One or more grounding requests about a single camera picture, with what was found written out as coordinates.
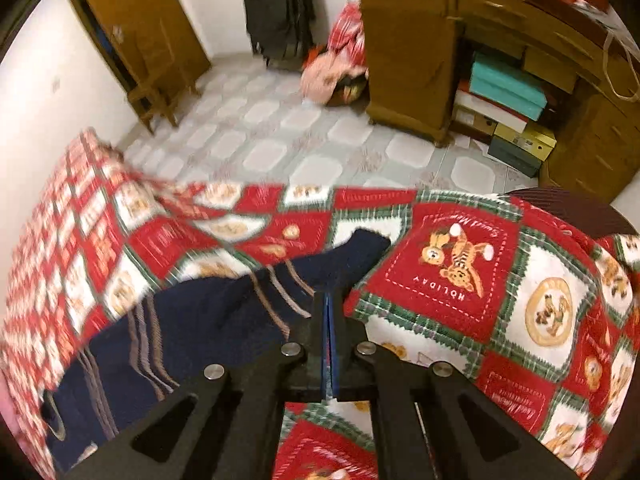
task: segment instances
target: teal box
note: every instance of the teal box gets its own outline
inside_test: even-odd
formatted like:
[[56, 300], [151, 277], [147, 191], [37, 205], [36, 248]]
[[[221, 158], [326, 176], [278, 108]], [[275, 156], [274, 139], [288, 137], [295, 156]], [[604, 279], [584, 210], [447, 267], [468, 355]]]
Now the teal box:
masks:
[[546, 96], [537, 79], [481, 52], [476, 52], [469, 89], [534, 121], [546, 106]]
[[529, 178], [536, 176], [540, 166], [542, 166], [542, 161], [535, 156], [496, 136], [491, 139], [488, 153], [505, 164], [509, 164], [520, 173], [524, 173]]

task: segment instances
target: navy blue garment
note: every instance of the navy blue garment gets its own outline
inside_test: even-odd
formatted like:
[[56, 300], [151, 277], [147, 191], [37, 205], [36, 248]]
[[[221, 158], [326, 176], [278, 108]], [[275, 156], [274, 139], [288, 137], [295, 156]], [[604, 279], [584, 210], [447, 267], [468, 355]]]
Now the navy blue garment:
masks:
[[144, 417], [180, 382], [212, 363], [240, 367], [309, 317], [313, 290], [361, 280], [389, 246], [357, 230], [331, 251], [238, 279], [201, 278], [148, 296], [79, 351], [55, 392], [45, 392], [47, 445], [68, 471]]

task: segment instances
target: dark green box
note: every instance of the dark green box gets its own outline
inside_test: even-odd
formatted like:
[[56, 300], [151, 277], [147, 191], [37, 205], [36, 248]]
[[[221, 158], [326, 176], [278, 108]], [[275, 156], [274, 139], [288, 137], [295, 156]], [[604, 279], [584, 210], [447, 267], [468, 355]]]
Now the dark green box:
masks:
[[494, 156], [505, 164], [513, 166], [516, 170], [528, 177], [538, 174], [542, 161], [522, 148], [511, 144], [500, 137], [493, 136], [489, 144], [489, 155]]

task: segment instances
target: wooden chair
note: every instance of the wooden chair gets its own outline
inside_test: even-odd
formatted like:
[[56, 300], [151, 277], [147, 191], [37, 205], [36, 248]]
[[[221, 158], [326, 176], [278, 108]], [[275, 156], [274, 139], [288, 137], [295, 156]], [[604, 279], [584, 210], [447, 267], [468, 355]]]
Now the wooden chair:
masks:
[[153, 135], [151, 119], [159, 114], [177, 128], [175, 109], [185, 90], [197, 97], [201, 92], [196, 81], [177, 59], [171, 40], [162, 20], [160, 35], [144, 34], [132, 28], [119, 27], [113, 32], [114, 44], [137, 86], [127, 94], [130, 103], [147, 99], [150, 106], [140, 115], [146, 129]]

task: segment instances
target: wooden desk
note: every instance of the wooden desk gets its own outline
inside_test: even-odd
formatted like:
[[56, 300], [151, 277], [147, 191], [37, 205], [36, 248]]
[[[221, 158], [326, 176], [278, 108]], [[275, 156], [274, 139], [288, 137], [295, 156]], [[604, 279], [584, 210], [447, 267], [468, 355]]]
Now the wooden desk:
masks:
[[[445, 144], [456, 49], [465, 31], [481, 30], [486, 43], [512, 56], [546, 56], [568, 73], [558, 83], [565, 90], [577, 76], [555, 131], [558, 144], [540, 173], [543, 185], [610, 202], [640, 168], [640, 104], [613, 95], [602, 70], [606, 32], [572, 6], [561, 0], [362, 0], [362, 16], [373, 121]], [[616, 90], [633, 94], [634, 77], [616, 42], [609, 58]]]

